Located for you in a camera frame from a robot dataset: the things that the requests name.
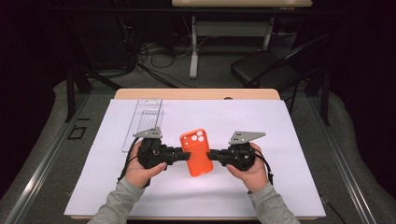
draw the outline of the chair seat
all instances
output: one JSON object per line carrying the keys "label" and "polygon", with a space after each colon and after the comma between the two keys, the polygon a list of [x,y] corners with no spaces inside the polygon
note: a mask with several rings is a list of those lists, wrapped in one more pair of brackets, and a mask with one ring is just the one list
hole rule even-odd
{"label": "chair seat", "polygon": [[[246,84],[277,61],[279,61],[279,58],[272,52],[261,50],[234,62],[231,65],[231,74],[239,81]],[[290,66],[282,66],[262,76],[260,88],[271,88],[277,91],[283,91],[290,86],[291,80],[295,82],[301,77],[301,74]]]}

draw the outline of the black chair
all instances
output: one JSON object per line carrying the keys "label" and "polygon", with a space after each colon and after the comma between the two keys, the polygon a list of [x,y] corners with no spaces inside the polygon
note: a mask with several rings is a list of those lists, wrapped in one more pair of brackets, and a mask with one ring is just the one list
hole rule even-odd
{"label": "black chair", "polygon": [[317,52],[329,39],[328,34],[321,35],[294,48],[283,58],[277,58],[269,50],[255,52],[234,62],[231,65],[231,74],[243,84],[244,88],[275,89],[282,92],[294,86],[293,95],[285,100],[291,99],[289,108],[291,114],[299,83],[318,74],[321,69],[321,66],[315,66],[309,68],[307,72],[300,72],[301,69],[296,68],[295,64],[300,63],[304,56]]}

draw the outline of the person's left hand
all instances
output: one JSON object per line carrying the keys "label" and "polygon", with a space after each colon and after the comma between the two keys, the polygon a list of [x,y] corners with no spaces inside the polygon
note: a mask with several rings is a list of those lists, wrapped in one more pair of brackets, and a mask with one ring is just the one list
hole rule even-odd
{"label": "person's left hand", "polygon": [[[137,151],[139,150],[140,145],[142,142],[138,142],[134,145],[132,149],[131,158],[137,156]],[[162,170],[166,167],[166,162],[160,163],[157,166],[154,166],[150,169],[145,169],[138,161],[137,158],[131,160],[128,164],[128,168],[125,173],[125,178],[128,180],[129,183],[132,185],[143,188],[146,183],[149,181],[150,178],[159,174]]]}

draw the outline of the white desk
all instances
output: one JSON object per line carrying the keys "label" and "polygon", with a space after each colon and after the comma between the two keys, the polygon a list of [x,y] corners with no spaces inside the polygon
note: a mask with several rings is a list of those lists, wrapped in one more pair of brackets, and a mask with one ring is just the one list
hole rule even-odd
{"label": "white desk", "polygon": [[[173,93],[189,90],[171,90]],[[219,96],[228,96],[218,90]],[[161,90],[151,90],[151,96]],[[113,100],[93,142],[81,177],[65,214],[89,218],[105,203],[116,187],[124,164],[124,137],[137,100]],[[204,128],[211,148],[226,148],[234,131],[266,132],[253,142],[262,147],[275,174],[276,190],[299,218],[324,217],[323,206],[304,159],[290,116],[283,101],[275,100],[163,100],[163,143],[178,147],[182,133]],[[189,175],[186,162],[178,161],[155,176],[130,219],[254,219],[247,189],[214,161],[212,172]]]}
{"label": "white desk", "polygon": [[[311,7],[311,0],[173,0],[174,7]],[[262,50],[268,50],[274,18],[269,21],[197,21],[192,16],[190,78],[197,78],[197,36],[262,36]]]}

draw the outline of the gray sleeve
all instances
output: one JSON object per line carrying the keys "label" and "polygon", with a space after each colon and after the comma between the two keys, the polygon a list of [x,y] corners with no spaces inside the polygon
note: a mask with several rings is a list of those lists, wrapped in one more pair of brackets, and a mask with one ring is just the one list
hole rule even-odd
{"label": "gray sleeve", "polygon": [[248,197],[253,203],[260,223],[300,223],[270,183],[259,191],[249,194]]}
{"label": "gray sleeve", "polygon": [[124,177],[117,184],[116,190],[107,195],[106,203],[88,223],[126,223],[129,213],[143,192],[144,189],[133,186]]}

